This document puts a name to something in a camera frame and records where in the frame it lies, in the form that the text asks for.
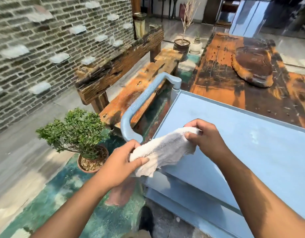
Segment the towel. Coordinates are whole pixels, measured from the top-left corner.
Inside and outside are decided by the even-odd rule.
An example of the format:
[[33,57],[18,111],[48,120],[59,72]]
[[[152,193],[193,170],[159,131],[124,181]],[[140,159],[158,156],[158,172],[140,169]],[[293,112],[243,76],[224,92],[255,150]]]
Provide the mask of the towel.
[[139,157],[147,157],[149,161],[135,170],[135,176],[152,177],[157,168],[174,165],[183,155],[193,154],[196,146],[186,139],[185,133],[187,132],[199,134],[200,130],[194,127],[178,128],[165,136],[137,147],[130,154],[129,161],[134,161]]

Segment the small potted plant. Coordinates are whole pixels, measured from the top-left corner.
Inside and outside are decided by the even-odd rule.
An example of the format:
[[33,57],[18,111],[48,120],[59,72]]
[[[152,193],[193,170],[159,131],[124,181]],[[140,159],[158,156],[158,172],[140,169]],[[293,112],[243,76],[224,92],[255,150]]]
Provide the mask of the small potted plant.
[[63,122],[55,119],[36,132],[57,152],[80,153],[77,165],[86,173],[97,172],[108,158],[107,148],[99,142],[106,140],[111,131],[96,113],[76,108],[66,114]]
[[183,34],[182,38],[174,40],[173,49],[177,51],[182,51],[187,53],[189,51],[190,41],[185,39],[185,33],[189,26],[191,26],[193,17],[195,15],[195,11],[198,7],[195,6],[195,0],[188,0],[185,7],[185,15],[184,18],[181,19],[183,25]]
[[194,42],[190,46],[190,53],[199,54],[201,52],[201,49],[202,49],[202,43],[200,42],[200,33],[197,32]]

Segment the blue handle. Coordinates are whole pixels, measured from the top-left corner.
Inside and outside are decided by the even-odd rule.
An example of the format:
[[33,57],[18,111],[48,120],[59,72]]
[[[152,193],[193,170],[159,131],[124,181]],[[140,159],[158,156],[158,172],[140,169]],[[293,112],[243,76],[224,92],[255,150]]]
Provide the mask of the blue handle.
[[122,119],[120,121],[120,129],[122,131],[124,140],[129,141],[134,139],[137,140],[139,143],[143,141],[142,136],[132,130],[131,119],[165,78],[173,84],[172,90],[180,89],[181,78],[172,76],[166,72],[158,74],[155,77],[154,81],[148,86],[145,91],[143,91],[143,93],[135,100],[135,102],[126,110],[126,112],[122,116]]

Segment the hand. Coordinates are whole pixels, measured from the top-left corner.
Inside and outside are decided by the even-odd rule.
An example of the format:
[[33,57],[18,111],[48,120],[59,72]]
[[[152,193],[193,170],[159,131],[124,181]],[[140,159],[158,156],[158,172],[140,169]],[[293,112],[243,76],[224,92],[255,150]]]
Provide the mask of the hand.
[[185,134],[185,137],[193,144],[198,145],[200,150],[214,163],[217,163],[220,157],[231,153],[214,124],[202,119],[195,119],[184,127],[196,127],[203,131],[202,135],[189,132]]
[[121,184],[136,168],[149,161],[148,158],[138,158],[129,162],[129,154],[139,146],[140,144],[132,139],[123,146],[114,149],[105,164],[97,172],[96,175],[101,177],[101,181],[108,189]]

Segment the brick wall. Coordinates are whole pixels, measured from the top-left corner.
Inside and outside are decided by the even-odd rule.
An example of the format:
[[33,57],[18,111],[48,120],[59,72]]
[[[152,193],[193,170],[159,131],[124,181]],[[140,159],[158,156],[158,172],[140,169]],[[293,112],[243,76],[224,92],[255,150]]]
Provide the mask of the brick wall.
[[[0,95],[0,131],[65,91],[74,80],[74,68],[84,57],[94,56],[99,61],[118,50],[109,40],[96,42],[95,36],[115,36],[124,43],[133,40],[133,29],[123,29],[124,23],[132,22],[129,0],[95,0],[101,4],[96,9],[87,9],[88,1],[91,0],[0,0],[0,52],[18,44],[30,50],[12,60],[0,55],[0,86],[5,91]],[[54,18],[30,22],[26,15],[35,11],[34,4],[45,7]],[[110,13],[119,15],[119,19],[107,20]],[[69,28],[79,24],[85,25],[87,31],[70,34]],[[48,58],[59,52],[70,58],[60,64],[51,63]],[[51,84],[48,92],[28,92],[42,81]]]

